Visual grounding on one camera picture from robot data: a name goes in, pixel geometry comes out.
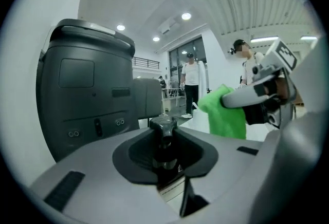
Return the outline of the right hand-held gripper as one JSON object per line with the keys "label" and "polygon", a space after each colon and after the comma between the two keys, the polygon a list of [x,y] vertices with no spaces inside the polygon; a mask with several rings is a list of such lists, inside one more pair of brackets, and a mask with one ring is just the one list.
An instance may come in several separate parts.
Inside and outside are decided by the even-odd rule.
{"label": "right hand-held gripper", "polygon": [[[294,114],[293,101],[297,97],[297,89],[289,75],[296,65],[297,58],[293,52],[282,40],[275,40],[260,64],[253,68],[253,83],[222,96],[222,106],[243,107],[248,125],[269,123],[283,128]],[[287,81],[289,97],[286,100],[277,95],[275,80],[278,77]]]}

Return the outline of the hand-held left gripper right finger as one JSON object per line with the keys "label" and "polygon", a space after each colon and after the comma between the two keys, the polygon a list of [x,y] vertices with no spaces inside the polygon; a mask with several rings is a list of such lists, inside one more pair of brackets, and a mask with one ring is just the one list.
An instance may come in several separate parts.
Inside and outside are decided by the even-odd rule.
{"label": "hand-held left gripper right finger", "polygon": [[305,222],[308,202],[302,191],[325,143],[325,114],[307,113],[263,142],[182,130],[217,149],[218,161],[205,176],[191,179],[208,205],[181,224],[268,224]]}

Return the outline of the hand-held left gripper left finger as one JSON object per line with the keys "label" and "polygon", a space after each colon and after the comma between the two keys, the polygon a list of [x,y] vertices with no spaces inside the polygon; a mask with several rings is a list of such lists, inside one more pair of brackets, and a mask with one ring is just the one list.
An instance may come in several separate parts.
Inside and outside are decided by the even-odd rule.
{"label": "hand-held left gripper left finger", "polygon": [[91,142],[44,172],[30,187],[50,213],[62,221],[86,224],[179,223],[208,202],[194,192],[191,179],[205,177],[218,161],[217,149],[174,129],[185,184],[180,203],[160,196],[152,170],[155,133],[150,127]]}

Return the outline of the green cloth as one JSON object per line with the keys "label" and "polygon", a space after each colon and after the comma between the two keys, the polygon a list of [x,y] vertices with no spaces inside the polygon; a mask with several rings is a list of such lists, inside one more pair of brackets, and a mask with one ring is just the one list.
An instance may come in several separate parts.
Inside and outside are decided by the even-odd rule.
{"label": "green cloth", "polygon": [[239,108],[225,108],[221,103],[222,96],[233,92],[233,88],[221,85],[199,99],[198,107],[208,115],[209,130],[213,135],[246,139],[246,116]]}

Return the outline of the person's right hand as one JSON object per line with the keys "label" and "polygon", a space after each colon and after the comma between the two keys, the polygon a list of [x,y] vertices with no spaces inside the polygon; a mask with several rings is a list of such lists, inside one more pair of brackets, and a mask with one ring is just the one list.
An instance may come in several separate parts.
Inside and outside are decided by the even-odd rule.
{"label": "person's right hand", "polygon": [[286,79],[283,77],[278,77],[275,82],[277,86],[277,95],[279,96],[279,98],[284,100],[288,99],[289,92]]}

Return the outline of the large black printer machine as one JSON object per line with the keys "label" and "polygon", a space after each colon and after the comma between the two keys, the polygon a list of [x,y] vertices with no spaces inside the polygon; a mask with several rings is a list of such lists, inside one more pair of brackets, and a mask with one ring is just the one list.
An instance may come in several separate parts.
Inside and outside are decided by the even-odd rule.
{"label": "large black printer machine", "polygon": [[78,148],[139,127],[129,37],[101,25],[63,19],[40,63],[37,107],[55,161]]}

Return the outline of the dark grey chair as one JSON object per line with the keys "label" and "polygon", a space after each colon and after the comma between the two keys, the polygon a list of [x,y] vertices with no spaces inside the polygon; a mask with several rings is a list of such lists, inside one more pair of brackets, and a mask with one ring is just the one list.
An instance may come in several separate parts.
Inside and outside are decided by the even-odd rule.
{"label": "dark grey chair", "polygon": [[136,78],[133,91],[138,122],[149,127],[152,118],[162,114],[162,89],[157,79]]}

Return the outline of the ceiling air conditioner unit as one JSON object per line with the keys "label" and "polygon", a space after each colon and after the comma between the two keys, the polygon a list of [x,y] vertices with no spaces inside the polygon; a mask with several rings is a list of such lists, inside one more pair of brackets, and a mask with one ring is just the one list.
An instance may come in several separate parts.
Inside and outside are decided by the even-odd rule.
{"label": "ceiling air conditioner unit", "polygon": [[173,18],[169,18],[163,23],[160,24],[160,26],[157,28],[158,32],[160,32],[162,35],[166,35],[169,32],[175,31],[180,27],[179,22],[177,22]]}

